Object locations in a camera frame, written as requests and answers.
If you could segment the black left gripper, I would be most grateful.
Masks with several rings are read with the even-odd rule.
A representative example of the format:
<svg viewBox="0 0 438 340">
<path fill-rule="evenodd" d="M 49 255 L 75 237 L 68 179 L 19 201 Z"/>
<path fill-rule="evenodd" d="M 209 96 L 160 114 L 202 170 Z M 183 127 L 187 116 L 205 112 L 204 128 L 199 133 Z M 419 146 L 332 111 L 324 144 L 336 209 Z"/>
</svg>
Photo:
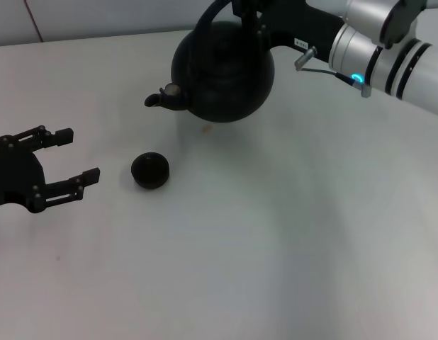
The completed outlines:
<svg viewBox="0 0 438 340">
<path fill-rule="evenodd" d="M 31 213 L 82 200 L 87 186 L 99 182 L 99 168 L 84 171 L 65 181 L 45 183 L 35 151 L 73 143 L 71 128 L 48 131 L 44 125 L 17 135 L 0 137 L 0 206 L 17 204 Z"/>
</svg>

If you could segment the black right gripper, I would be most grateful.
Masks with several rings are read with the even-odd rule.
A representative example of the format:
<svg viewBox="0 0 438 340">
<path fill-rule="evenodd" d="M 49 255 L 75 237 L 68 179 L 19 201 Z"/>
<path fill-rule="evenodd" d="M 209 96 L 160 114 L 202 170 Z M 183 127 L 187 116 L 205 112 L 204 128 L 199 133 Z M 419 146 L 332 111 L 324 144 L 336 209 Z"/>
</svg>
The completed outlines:
<svg viewBox="0 0 438 340">
<path fill-rule="evenodd" d="M 260 47 L 270 50 L 278 46 L 290 47 L 299 52 L 295 40 L 315 47 L 315 58 L 328 62 L 333 42 L 344 25 L 343 20 L 328 12 L 309 6 L 304 0 L 275 0 L 262 2 L 262 15 L 256 31 Z M 235 16 L 257 11 L 255 0 L 232 0 Z"/>
</svg>

